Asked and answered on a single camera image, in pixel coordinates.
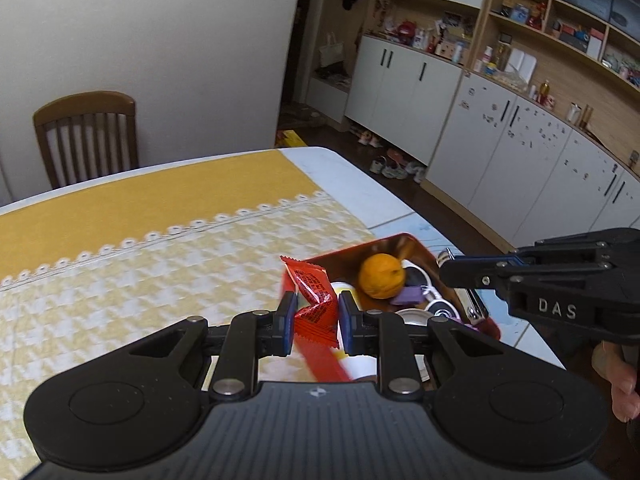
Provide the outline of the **person's right hand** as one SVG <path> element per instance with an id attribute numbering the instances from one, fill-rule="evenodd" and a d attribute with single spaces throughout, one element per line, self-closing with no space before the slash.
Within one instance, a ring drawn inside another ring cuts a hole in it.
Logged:
<path id="1" fill-rule="evenodd" d="M 612 411 L 621 422 L 638 417 L 640 398 L 636 393 L 637 372 L 623 360 L 622 347 L 602 341 L 592 352 L 594 371 L 611 385 Z"/>

